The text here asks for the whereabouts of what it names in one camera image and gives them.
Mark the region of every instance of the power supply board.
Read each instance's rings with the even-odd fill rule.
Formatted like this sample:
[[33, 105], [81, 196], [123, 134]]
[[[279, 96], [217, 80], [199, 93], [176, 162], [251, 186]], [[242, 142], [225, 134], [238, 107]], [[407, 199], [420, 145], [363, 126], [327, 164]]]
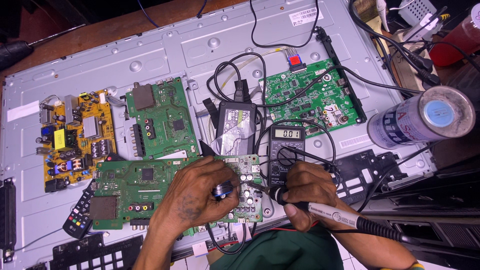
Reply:
[[[267, 77], [266, 104], [280, 103], [292, 98], [333, 65], [332, 59], [329, 58], [307, 65], [307, 69], [302, 72], [294, 74], [287, 71]], [[268, 109], [274, 122], [305, 119], [318, 123], [329, 131], [336, 130], [362, 121], [349, 97], [352, 92], [346, 79], [340, 78], [337, 70], [332, 70], [300, 97], [285, 105]], [[303, 126], [306, 138], [323, 133], [314, 125], [303, 123]]]
[[[119, 230], [124, 222], [147, 226], [150, 217], [172, 183], [175, 173], [199, 158], [171, 160], [112, 161], [96, 165], [95, 196], [90, 204], [90, 218], [95, 230]], [[238, 175], [240, 182], [262, 182], [257, 155], [215, 157]], [[261, 222], [262, 193], [240, 185], [240, 203], [223, 222]]]
[[36, 142], [44, 155], [45, 192], [89, 179], [91, 170], [110, 152], [116, 152], [110, 104], [106, 90], [67, 95], [54, 105], [40, 104], [43, 124]]
[[179, 77], [139, 85], [126, 93], [129, 116], [137, 124], [130, 128], [135, 155], [144, 160], [157, 159], [181, 150], [189, 158], [197, 157], [197, 142], [188, 111], [187, 99]]

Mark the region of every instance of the green shirt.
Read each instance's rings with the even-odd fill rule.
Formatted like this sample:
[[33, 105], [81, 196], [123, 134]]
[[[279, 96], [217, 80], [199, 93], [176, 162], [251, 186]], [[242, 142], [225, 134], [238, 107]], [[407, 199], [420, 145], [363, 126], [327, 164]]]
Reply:
[[307, 233], [279, 230], [260, 233], [246, 242], [240, 253], [223, 255], [210, 269], [335, 270], [343, 269], [343, 262], [335, 239], [317, 225]]

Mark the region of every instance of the digital multimeter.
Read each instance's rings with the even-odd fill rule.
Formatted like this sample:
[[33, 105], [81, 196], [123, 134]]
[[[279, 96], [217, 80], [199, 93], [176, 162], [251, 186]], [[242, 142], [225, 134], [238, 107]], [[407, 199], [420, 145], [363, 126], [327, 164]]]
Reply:
[[[272, 125], [270, 127], [269, 159], [295, 158], [305, 160], [303, 155], [289, 151], [284, 146], [291, 146], [305, 151], [305, 128], [302, 126]], [[285, 186], [287, 172], [295, 160], [276, 160], [268, 165], [268, 185]]]

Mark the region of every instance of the tv remote control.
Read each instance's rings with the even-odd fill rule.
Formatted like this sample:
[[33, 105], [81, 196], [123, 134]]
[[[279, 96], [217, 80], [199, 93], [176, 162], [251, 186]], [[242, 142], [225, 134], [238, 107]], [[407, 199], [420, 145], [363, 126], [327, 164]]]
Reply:
[[95, 179], [88, 184], [84, 194], [63, 224], [63, 230], [76, 239], [84, 237], [90, 226], [92, 226], [92, 220], [87, 216], [90, 209], [90, 198], [94, 196], [92, 184], [95, 184]]

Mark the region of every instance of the green circuit board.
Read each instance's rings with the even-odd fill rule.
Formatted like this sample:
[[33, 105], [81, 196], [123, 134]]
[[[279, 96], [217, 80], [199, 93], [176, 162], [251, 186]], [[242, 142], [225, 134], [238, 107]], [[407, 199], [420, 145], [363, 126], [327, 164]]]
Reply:
[[[122, 229], [124, 222], [149, 219], [166, 194], [175, 173], [198, 159], [99, 162], [97, 171], [94, 172], [96, 183], [92, 186], [98, 205], [92, 201], [90, 211], [97, 209], [102, 216], [115, 218], [93, 218], [93, 228], [119, 230]], [[215, 159], [223, 160], [239, 175], [239, 179], [251, 179], [261, 184], [257, 155], [221, 156]], [[114, 206], [105, 207], [108, 205], [107, 202], [112, 200]], [[238, 207], [218, 221], [261, 222], [262, 220], [262, 193], [246, 184], [241, 184]], [[192, 228], [192, 233], [195, 229], [201, 231], [201, 228], [195, 227]]]
[[[266, 104], [280, 103], [292, 98], [333, 65], [329, 58], [307, 65], [305, 71], [296, 74], [287, 71], [267, 77]], [[259, 82], [263, 87], [263, 79], [260, 79]], [[332, 131], [357, 122], [358, 114], [348, 96], [350, 93], [346, 80], [340, 78], [336, 70], [332, 70], [300, 97], [285, 105], [268, 109], [273, 121], [306, 119], [319, 123]], [[303, 126], [306, 138], [323, 133], [314, 125], [304, 123]]]
[[134, 100], [143, 98], [143, 93], [139, 97], [135, 90], [126, 93], [129, 116], [141, 127], [143, 159], [157, 159], [180, 150], [185, 150], [190, 158], [197, 157], [197, 142], [180, 78], [158, 81], [151, 89], [153, 106], [144, 109], [138, 109]]

